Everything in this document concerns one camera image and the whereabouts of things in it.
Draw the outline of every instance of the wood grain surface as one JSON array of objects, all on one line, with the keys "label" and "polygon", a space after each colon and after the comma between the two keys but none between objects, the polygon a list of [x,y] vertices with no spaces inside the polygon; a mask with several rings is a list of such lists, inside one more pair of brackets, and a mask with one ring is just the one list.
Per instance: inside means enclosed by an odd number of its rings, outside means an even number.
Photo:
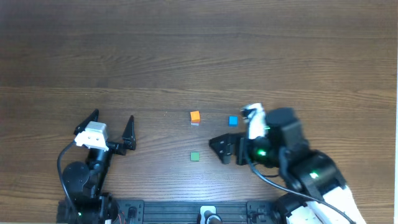
[{"label": "wood grain surface", "polygon": [[95,108],[114,140],[136,118],[137,150],[107,176],[115,196],[274,200],[283,192],[207,145],[262,102],[294,107],[367,223],[390,224],[396,63],[393,0],[0,1],[0,221],[55,221],[57,156]]}]

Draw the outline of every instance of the blue cube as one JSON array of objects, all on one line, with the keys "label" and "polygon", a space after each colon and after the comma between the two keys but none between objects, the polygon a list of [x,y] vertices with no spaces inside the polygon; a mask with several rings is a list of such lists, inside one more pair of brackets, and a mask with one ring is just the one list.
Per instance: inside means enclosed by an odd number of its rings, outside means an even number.
[{"label": "blue cube", "polygon": [[229,126],[237,127],[239,124],[239,119],[237,116],[229,116]]}]

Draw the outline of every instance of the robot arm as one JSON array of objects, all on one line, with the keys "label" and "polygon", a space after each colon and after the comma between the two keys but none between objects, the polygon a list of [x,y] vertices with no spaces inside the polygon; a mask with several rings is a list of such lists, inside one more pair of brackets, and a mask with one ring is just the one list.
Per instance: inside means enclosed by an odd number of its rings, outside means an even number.
[{"label": "robot arm", "polygon": [[238,165],[249,164],[255,173],[258,171],[251,161],[279,168],[287,189],[258,172],[268,184],[290,192],[276,203],[276,223],[349,223],[323,202],[337,208],[355,223],[365,223],[332,159],[320,151],[310,150],[301,122],[292,108],[280,108],[266,114],[262,105],[255,103],[245,106],[241,112],[247,125],[246,133],[225,134],[211,139],[209,145],[224,164],[235,154]]}]

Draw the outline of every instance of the cube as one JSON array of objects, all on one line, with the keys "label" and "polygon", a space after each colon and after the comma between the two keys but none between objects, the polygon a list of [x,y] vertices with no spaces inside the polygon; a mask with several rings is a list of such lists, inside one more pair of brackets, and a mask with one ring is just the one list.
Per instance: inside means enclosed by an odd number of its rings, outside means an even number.
[{"label": "cube", "polygon": [[239,119],[237,116],[229,116],[229,126],[230,127],[237,127],[239,124]]},{"label": "cube", "polygon": [[199,111],[192,111],[191,112],[191,123],[200,123]]},{"label": "cube", "polygon": [[191,152],[191,161],[199,161],[199,152]]}]

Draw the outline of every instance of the wooden table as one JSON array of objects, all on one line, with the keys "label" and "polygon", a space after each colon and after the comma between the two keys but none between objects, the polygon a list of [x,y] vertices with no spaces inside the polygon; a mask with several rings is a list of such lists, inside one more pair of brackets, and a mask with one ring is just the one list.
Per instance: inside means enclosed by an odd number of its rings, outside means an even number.
[{"label": "wooden table", "polygon": [[[243,131],[228,116],[262,102],[294,107],[365,220],[392,223],[396,24],[393,0],[4,0],[0,221],[55,221],[57,156],[95,108],[112,140],[136,118],[137,150],[107,176],[115,196],[274,200],[283,192],[207,145]],[[86,154],[74,147],[63,166]]]}]

